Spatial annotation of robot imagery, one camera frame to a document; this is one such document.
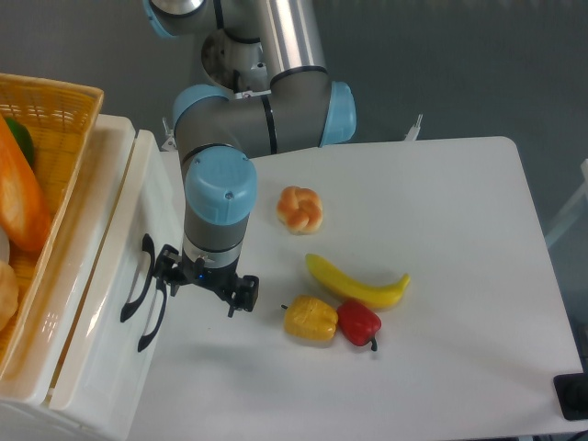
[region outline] yellow banana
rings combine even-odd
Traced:
[[[408,274],[391,285],[374,287],[361,283],[324,257],[306,254],[306,267],[323,286],[344,299],[355,299],[369,308],[389,308],[400,301],[404,290],[411,282]]]

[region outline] red bell pepper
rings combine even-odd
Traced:
[[[382,326],[379,317],[357,300],[348,300],[339,308],[339,328],[355,346],[364,346],[371,342],[371,350],[378,350],[376,332]]]

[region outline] yellow bell pepper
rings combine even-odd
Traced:
[[[284,330],[310,340],[331,340],[337,330],[337,311],[311,296],[298,296],[284,315]]]

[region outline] orange basket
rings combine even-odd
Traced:
[[[0,377],[23,334],[51,256],[104,92],[94,87],[0,73],[0,114],[27,127],[35,147],[33,172],[49,204],[51,232],[40,253],[10,246],[17,273],[18,311],[0,331]]]

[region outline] bread roll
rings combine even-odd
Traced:
[[[0,261],[0,331],[18,308],[18,282],[12,266]]]
[[[291,233],[317,232],[322,224],[322,201],[309,188],[286,187],[277,203],[276,214]]]

